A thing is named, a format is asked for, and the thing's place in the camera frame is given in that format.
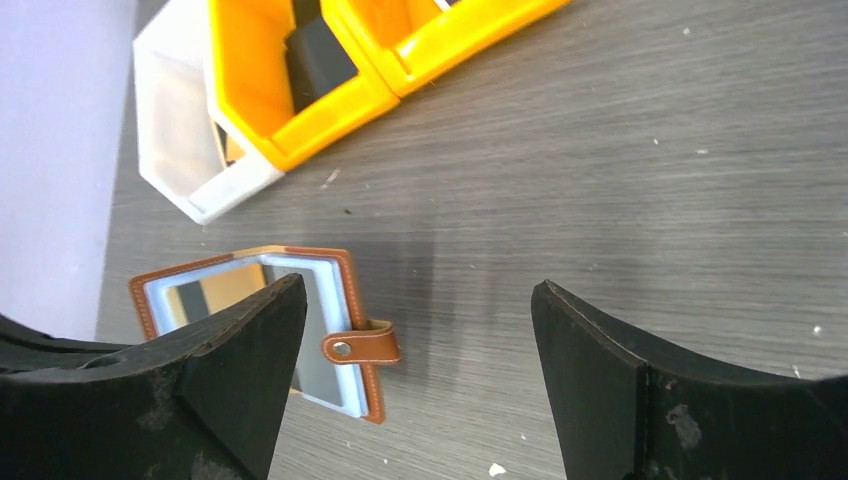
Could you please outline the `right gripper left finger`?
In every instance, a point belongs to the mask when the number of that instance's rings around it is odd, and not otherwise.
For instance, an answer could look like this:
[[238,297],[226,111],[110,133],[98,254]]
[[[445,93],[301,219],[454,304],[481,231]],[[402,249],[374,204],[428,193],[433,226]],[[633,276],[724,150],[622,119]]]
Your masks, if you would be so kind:
[[5,479],[265,479],[307,313],[289,274],[77,369],[1,372]]

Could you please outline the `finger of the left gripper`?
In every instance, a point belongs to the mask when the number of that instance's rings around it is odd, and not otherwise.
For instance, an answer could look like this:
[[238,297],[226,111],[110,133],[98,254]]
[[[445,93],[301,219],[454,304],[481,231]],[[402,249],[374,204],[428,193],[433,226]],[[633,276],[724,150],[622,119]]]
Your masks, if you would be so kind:
[[2,373],[77,369],[95,358],[126,348],[129,345],[53,337],[1,316]]

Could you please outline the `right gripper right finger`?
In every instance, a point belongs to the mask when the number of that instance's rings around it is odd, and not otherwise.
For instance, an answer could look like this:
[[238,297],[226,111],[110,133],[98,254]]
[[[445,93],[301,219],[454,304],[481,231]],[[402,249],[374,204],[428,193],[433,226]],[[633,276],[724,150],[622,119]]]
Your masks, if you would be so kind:
[[843,479],[847,380],[698,354],[559,285],[531,316],[570,479]]

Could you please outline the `brown leather card holder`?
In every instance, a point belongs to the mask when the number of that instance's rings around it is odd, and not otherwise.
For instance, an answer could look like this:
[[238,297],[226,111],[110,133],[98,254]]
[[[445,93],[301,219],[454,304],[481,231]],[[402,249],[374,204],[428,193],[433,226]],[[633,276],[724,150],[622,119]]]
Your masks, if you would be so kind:
[[378,369],[402,354],[391,322],[367,316],[350,253],[268,245],[137,275],[128,286],[151,340],[218,313],[288,275],[302,276],[307,314],[291,392],[381,424]]

